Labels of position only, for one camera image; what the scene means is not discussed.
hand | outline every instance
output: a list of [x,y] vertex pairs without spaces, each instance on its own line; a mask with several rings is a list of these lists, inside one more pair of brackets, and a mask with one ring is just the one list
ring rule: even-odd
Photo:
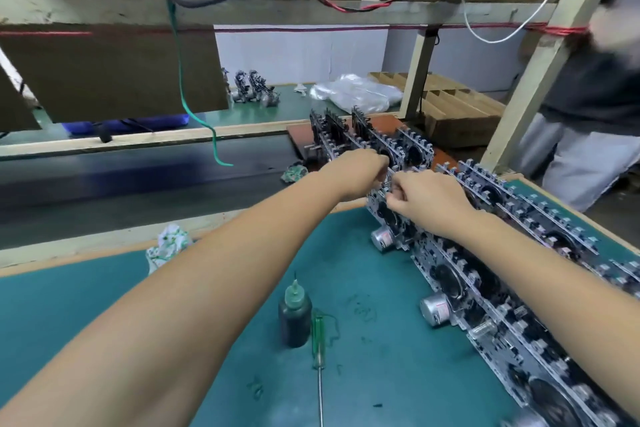
[[387,206],[428,232],[451,240],[456,240],[465,220],[478,213],[453,176],[433,171],[396,172]]
[[366,196],[380,187],[387,176],[389,159],[373,149],[349,150],[320,169],[340,192],[340,201],[351,201]]

electronic device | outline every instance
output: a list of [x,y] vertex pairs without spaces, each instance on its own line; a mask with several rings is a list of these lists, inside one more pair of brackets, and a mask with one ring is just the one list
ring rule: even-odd
[[[626,427],[637,426],[578,366],[534,312],[489,267],[451,240],[434,236],[386,205],[394,172],[431,166],[433,147],[414,133],[380,135],[359,112],[352,130],[335,115],[312,113],[316,146],[327,159],[349,148],[370,147],[390,156],[387,180],[367,198],[367,208],[381,224],[371,234],[380,250],[411,253],[434,294],[420,301],[431,326],[454,325],[468,340],[521,410],[502,427]],[[416,156],[409,159],[409,154]],[[598,240],[574,227],[552,203],[485,171],[472,160],[456,167],[437,165],[453,176],[478,209],[496,214],[541,245],[640,300],[640,264],[621,264],[598,249]]]

